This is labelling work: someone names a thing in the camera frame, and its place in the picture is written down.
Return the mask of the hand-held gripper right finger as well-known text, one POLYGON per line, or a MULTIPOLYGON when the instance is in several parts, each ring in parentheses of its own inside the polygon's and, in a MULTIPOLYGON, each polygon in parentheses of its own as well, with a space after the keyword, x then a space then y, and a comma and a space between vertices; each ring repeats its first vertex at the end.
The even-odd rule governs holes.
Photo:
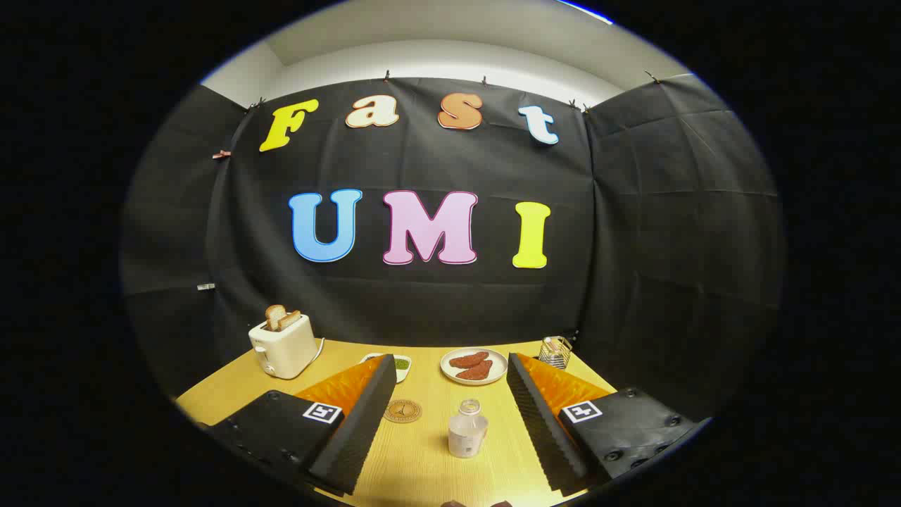
POLYGON ((520 353, 506 379, 550 488, 566 495, 624 481, 705 426, 642 389, 609 392, 520 353))

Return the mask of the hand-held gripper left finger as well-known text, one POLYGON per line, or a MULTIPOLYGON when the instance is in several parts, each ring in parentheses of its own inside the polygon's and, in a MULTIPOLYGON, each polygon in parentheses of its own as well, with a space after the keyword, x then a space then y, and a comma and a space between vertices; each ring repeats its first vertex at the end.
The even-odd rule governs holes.
POLYGON ((380 354, 297 394, 270 389, 205 430, 282 481, 353 494, 396 385, 380 354))

